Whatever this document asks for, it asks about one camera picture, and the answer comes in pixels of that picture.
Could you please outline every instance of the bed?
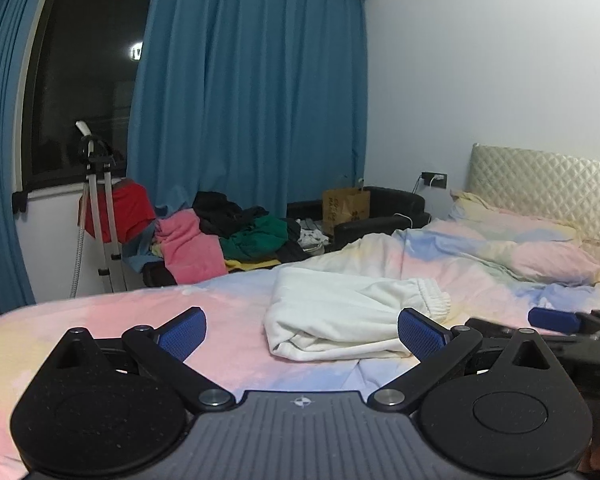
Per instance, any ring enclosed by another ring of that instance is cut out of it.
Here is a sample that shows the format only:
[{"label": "bed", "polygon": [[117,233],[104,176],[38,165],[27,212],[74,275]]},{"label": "bed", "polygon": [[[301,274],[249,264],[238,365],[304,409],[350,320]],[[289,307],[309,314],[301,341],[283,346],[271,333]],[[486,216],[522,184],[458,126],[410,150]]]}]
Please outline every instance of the bed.
[{"label": "bed", "polygon": [[[448,221],[367,235],[341,251],[291,265],[397,280],[433,278],[451,298],[444,322],[449,327],[471,316],[521,326],[533,306],[600,309],[600,163],[476,145],[467,190],[455,193]],[[366,398],[417,364],[413,357],[311,363],[273,357],[262,320],[279,272],[58,301],[1,316],[0,480],[26,472],[9,434],[10,413],[70,327],[117,337],[130,326],[158,326],[200,306],[208,333],[186,364],[238,399],[246,389],[359,390]]]}]

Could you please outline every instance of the clothes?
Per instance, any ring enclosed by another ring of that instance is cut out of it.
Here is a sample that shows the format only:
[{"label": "clothes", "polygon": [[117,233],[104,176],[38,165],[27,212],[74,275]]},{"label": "clothes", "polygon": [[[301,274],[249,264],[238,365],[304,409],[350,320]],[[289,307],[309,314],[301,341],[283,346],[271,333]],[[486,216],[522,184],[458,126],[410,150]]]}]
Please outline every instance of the clothes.
[{"label": "clothes", "polygon": [[309,231],[314,231],[318,229],[318,231],[322,232],[322,220],[314,220],[313,218],[305,218],[304,220],[296,220],[301,229],[307,229]]},{"label": "clothes", "polygon": [[[118,241],[125,244],[138,236],[155,219],[154,208],[149,202],[146,189],[135,183],[130,178],[125,178],[112,186],[113,215],[116,219],[116,233]],[[82,197],[78,200],[78,222]],[[91,199],[87,195],[87,214],[84,222],[85,230],[93,237],[93,216],[91,215]],[[104,193],[104,184],[98,185],[98,212],[100,214],[100,227],[104,243],[111,241],[109,232],[109,216],[107,215],[107,199]]]},{"label": "clothes", "polygon": [[159,262],[147,262],[142,266],[142,281],[146,286],[173,286],[177,285],[167,268],[164,266],[164,260]]},{"label": "clothes", "polygon": [[264,317],[269,351],[293,361],[405,357],[397,319],[407,307],[442,322],[450,298],[431,279],[285,267]]},{"label": "clothes", "polygon": [[302,250],[302,247],[298,245],[298,242],[292,242],[291,240],[286,241],[282,247],[276,251],[276,258],[283,264],[302,262],[310,257],[310,255]]},{"label": "clothes", "polygon": [[138,236],[122,245],[122,260],[135,272],[142,272],[146,264],[164,262],[162,258],[151,252],[156,222],[156,220],[151,222]]},{"label": "clothes", "polygon": [[239,262],[238,260],[225,260],[226,270],[254,270],[254,269],[270,269],[280,264],[280,260],[264,260],[263,262]]},{"label": "clothes", "polygon": [[303,249],[311,249],[317,247],[320,244],[326,245],[329,243],[329,237],[325,235],[320,229],[301,229],[300,237],[298,239],[300,247]]},{"label": "clothes", "polygon": [[286,222],[286,236],[289,240],[276,251],[276,258],[284,264],[306,260],[309,255],[298,245],[300,226],[292,218],[285,218],[284,221]]},{"label": "clothes", "polygon": [[220,238],[220,245],[225,259],[252,262],[274,254],[287,240],[286,222],[266,215],[230,238]]},{"label": "clothes", "polygon": [[200,217],[201,231],[222,238],[229,238],[254,219],[269,214],[260,206],[243,210],[229,202],[225,194],[215,191],[199,191],[192,208]]},{"label": "clothes", "polygon": [[158,258],[164,259],[164,256],[162,255],[162,247],[160,245],[160,242],[154,241],[154,243],[152,243],[151,246],[149,247],[149,250],[151,251],[151,254],[153,254],[154,256],[158,256]]},{"label": "clothes", "polygon": [[155,239],[164,264],[179,285],[199,283],[227,273],[218,237],[200,231],[193,209],[156,222]]}]

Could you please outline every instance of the green clothing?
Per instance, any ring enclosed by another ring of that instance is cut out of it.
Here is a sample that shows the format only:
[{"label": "green clothing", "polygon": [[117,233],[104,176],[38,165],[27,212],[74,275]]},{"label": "green clothing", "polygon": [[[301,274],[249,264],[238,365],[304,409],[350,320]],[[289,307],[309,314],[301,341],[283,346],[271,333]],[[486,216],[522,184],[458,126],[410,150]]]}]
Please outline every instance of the green clothing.
[{"label": "green clothing", "polygon": [[230,238],[220,238],[220,246],[225,260],[250,262],[274,254],[287,240],[286,222],[266,215]]}]

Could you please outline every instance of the quilted headboard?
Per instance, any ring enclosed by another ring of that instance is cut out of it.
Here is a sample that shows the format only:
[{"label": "quilted headboard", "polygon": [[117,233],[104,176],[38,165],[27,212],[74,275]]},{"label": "quilted headboard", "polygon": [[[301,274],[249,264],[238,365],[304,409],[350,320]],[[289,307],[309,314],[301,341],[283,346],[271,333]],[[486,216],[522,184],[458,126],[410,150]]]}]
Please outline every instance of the quilted headboard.
[{"label": "quilted headboard", "polygon": [[600,162],[474,144],[468,191],[494,206],[569,221],[600,247]]}]

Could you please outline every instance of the pastel bedsheet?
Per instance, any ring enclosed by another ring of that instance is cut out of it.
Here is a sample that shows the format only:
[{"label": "pastel bedsheet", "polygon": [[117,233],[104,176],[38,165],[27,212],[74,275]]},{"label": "pastel bedsheet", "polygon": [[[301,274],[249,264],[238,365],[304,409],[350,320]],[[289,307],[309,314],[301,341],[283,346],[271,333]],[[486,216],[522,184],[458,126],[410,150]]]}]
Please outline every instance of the pastel bedsheet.
[{"label": "pastel bedsheet", "polygon": [[[598,264],[580,251],[575,230],[540,219],[503,219],[500,215],[510,214],[502,212],[476,222],[462,200],[475,203],[471,197],[459,199],[453,221],[393,236],[368,235],[342,251],[295,265],[362,276],[434,278],[451,297],[447,326],[470,316],[521,326],[538,305],[600,308]],[[95,337],[117,337],[129,326],[158,326],[198,305],[206,313],[208,334],[186,363],[238,398],[245,389],[346,389],[366,397],[417,363],[414,358],[296,363],[271,356],[262,318],[277,272],[254,270],[198,285],[59,301],[0,317],[0,480],[25,473],[10,438],[10,413],[72,326],[85,326]]]}]

